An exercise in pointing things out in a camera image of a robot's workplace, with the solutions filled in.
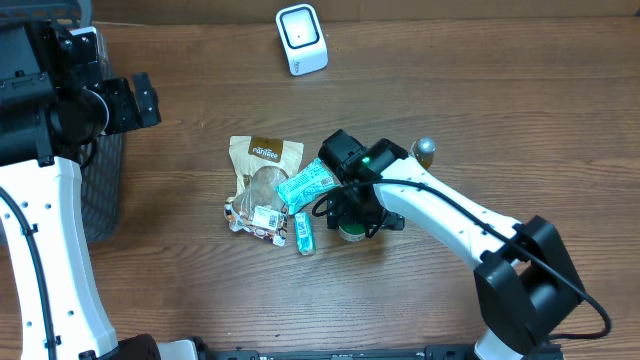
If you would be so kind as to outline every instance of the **barcode label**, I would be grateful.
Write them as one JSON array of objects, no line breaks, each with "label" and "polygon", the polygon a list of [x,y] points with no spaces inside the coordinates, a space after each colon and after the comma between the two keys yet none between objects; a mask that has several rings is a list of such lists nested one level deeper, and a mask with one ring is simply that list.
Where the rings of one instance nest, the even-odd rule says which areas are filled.
[{"label": "barcode label", "polygon": [[253,211],[253,225],[263,229],[276,231],[280,213],[263,206],[256,206]]}]

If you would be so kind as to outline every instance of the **wood grain surface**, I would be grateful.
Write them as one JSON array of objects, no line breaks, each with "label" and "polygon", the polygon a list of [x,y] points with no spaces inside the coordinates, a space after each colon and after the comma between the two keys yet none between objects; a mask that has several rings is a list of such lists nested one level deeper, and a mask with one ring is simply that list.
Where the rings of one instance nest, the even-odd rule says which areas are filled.
[{"label": "wood grain surface", "polygon": [[[632,16],[640,0],[309,0],[321,21]],[[94,1],[94,19],[129,24],[272,23],[296,0]]]},{"label": "wood grain surface", "polygon": [[[233,234],[231,135],[303,142],[342,128],[438,144],[431,172],[500,213],[550,219],[609,311],[567,359],[637,359],[640,345],[640,18],[325,24],[329,66],[288,74],[272,25],[103,28],[119,74],[149,72],[163,123],[127,136],[122,219],[90,246],[119,338],[202,336],[215,349],[420,347],[485,325],[471,273],[409,223],[349,244],[313,219],[317,254]],[[20,311],[0,249],[0,358]],[[583,305],[561,330],[591,332]]]}]

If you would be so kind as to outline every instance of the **plastic bag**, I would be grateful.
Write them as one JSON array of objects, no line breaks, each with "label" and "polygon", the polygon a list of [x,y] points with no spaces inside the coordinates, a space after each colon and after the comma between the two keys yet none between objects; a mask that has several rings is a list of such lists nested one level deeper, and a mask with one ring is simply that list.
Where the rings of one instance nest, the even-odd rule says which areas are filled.
[{"label": "plastic bag", "polygon": [[231,138],[229,155],[238,188],[237,195],[228,198],[224,208],[232,231],[244,230],[266,242],[284,246],[287,206],[275,187],[298,172],[302,147],[282,140]]}]

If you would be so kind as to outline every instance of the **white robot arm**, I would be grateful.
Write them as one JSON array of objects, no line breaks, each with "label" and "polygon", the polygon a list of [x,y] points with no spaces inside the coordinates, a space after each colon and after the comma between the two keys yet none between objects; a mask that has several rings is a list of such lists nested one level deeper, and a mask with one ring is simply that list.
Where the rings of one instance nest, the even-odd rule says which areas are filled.
[{"label": "white robot arm", "polygon": [[[20,207],[33,230],[48,293],[57,359],[140,359],[156,353],[165,360],[196,360],[190,340],[156,344],[148,335],[118,342],[93,278],[80,212],[80,166],[54,158],[0,167],[0,188]],[[0,201],[0,216],[11,254],[22,313],[23,360],[50,359],[45,318],[32,255],[16,214]]]},{"label": "white robot arm", "polygon": [[[427,184],[462,205],[495,230],[511,238],[513,226],[520,222],[488,210],[460,195],[427,172],[413,157],[399,159],[382,172],[383,179],[397,179]],[[404,185],[377,184],[375,194],[388,211],[411,220],[447,246],[473,271],[482,263],[485,251],[496,252],[504,243],[479,228],[469,218],[444,200],[419,188]],[[519,360],[522,354],[506,346],[491,330],[475,345],[480,360]]]},{"label": "white robot arm", "polygon": [[[490,211],[429,174],[419,157],[382,139],[371,148],[342,130],[323,142],[318,156],[344,185],[314,206],[329,228],[362,224],[365,234],[402,230],[409,219],[450,248],[473,271],[482,317],[489,330],[474,346],[480,360],[517,360],[550,339],[606,336],[611,320],[586,294],[555,227],[539,216],[526,224]],[[327,210],[317,212],[327,202]],[[530,261],[520,275],[513,266]],[[583,300],[605,321],[593,334],[549,334]]]}]

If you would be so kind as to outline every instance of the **teal wrapper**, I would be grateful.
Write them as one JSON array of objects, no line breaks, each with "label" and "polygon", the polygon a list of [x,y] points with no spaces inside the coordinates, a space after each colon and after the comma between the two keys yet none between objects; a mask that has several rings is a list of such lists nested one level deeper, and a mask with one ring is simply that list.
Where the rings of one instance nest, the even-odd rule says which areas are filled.
[{"label": "teal wrapper", "polygon": [[313,239],[313,228],[311,227],[311,219],[307,213],[297,213],[294,216],[296,224],[296,240],[298,242],[298,250],[302,255],[313,255],[316,253],[316,242]]},{"label": "teal wrapper", "polygon": [[322,166],[322,161],[316,158],[298,175],[278,185],[276,192],[289,206],[289,215],[293,215],[318,196],[337,186],[333,175]]}]

